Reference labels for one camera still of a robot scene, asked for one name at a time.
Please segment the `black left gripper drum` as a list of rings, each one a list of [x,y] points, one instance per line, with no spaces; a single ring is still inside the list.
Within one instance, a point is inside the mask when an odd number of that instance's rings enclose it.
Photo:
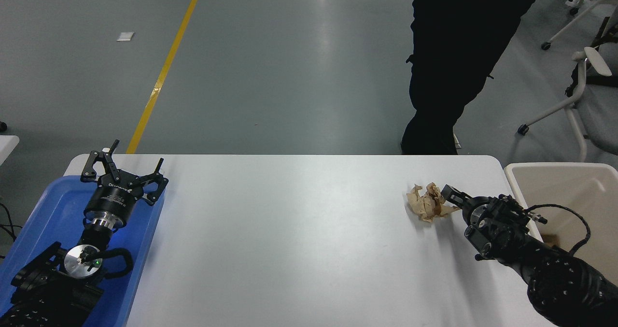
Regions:
[[[143,192],[144,184],[138,184],[135,177],[129,177],[128,181],[117,181],[107,175],[101,176],[84,209],[84,217],[93,221],[104,215],[112,215],[116,224],[127,224]]]

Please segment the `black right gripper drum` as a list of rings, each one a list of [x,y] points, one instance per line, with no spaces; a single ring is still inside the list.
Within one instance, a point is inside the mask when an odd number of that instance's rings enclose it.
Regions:
[[[478,217],[477,216],[473,217],[473,213],[478,208],[483,208],[484,206],[488,205],[489,202],[490,202],[489,197],[482,197],[482,196],[464,199],[461,205],[462,216],[463,216],[464,221],[467,224],[472,224],[473,222],[476,222],[478,220]]]

